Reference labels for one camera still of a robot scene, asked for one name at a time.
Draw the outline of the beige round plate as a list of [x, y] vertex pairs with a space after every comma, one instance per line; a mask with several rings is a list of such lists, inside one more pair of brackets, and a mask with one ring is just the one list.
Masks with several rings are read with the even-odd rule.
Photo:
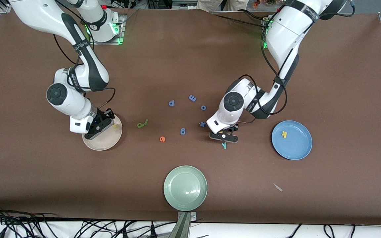
[[114, 147], [121, 139], [123, 133], [123, 126], [120, 118], [114, 115], [114, 124], [118, 124], [118, 129], [110, 126], [106, 131], [95, 137], [93, 140], [87, 140], [82, 134], [84, 144], [95, 151], [105, 151]]

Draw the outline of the green round plate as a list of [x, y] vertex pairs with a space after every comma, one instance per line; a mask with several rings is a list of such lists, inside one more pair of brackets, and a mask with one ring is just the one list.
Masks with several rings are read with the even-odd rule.
[[163, 185], [168, 204], [182, 212], [196, 210], [207, 197], [207, 191], [208, 184], [203, 173], [189, 165], [172, 169]]

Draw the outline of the blue round plate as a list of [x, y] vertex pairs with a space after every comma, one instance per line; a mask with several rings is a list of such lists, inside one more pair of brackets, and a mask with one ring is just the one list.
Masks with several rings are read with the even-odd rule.
[[308, 129], [297, 121], [287, 120], [278, 123], [271, 134], [275, 151], [283, 158], [297, 161], [307, 157], [313, 147], [313, 138]]

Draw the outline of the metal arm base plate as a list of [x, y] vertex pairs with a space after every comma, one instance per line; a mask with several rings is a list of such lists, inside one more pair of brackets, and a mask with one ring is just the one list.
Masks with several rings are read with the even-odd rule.
[[126, 30], [127, 15], [112, 11], [107, 14], [107, 21], [98, 31], [89, 30], [96, 40], [90, 39], [94, 45], [122, 45]]

